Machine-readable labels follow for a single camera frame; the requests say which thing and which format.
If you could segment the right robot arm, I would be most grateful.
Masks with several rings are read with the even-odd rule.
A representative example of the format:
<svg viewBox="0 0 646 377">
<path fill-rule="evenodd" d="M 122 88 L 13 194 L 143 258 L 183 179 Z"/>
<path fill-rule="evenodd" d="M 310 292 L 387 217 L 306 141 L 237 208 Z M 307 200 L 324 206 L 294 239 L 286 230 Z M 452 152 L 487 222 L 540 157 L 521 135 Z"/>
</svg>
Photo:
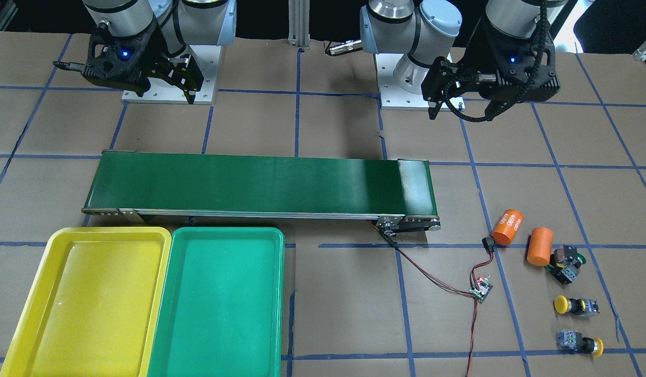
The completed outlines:
<svg viewBox="0 0 646 377">
<path fill-rule="evenodd" d="M 212 105 L 235 1 L 85 1 L 95 28 L 86 61 L 56 61 L 128 103 Z"/>
</svg>

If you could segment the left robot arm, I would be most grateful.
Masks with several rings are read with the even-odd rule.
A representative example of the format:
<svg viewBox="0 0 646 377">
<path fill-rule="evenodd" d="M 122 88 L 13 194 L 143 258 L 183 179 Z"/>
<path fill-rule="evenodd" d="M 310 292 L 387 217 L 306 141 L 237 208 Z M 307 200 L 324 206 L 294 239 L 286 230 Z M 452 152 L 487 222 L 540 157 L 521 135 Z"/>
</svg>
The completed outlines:
<svg viewBox="0 0 646 377">
<path fill-rule="evenodd" d="M 463 57 L 447 55 L 463 25 L 448 1 L 370 1 L 359 28 L 368 53 L 399 53 L 397 77 L 435 119 L 443 106 L 471 123 L 492 121 L 516 104 L 560 91 L 551 22 L 564 1 L 488 1 Z"/>
</svg>

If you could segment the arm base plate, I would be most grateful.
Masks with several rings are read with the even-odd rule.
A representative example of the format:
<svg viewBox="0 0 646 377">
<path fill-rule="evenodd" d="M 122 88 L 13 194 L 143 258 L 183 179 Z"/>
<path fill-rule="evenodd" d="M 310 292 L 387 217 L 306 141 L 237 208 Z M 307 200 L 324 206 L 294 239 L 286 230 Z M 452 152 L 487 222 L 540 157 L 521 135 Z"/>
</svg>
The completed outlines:
<svg viewBox="0 0 646 377">
<path fill-rule="evenodd" d="M 223 46 L 187 46 L 172 64 L 157 68 L 148 74 L 150 89 L 142 96 L 124 91 L 126 103 L 213 105 L 216 99 L 217 79 L 224 53 Z"/>
<path fill-rule="evenodd" d="M 405 53 L 375 55 L 376 78 L 385 110 L 428 110 L 421 84 L 429 69 L 414 64 Z"/>
</svg>

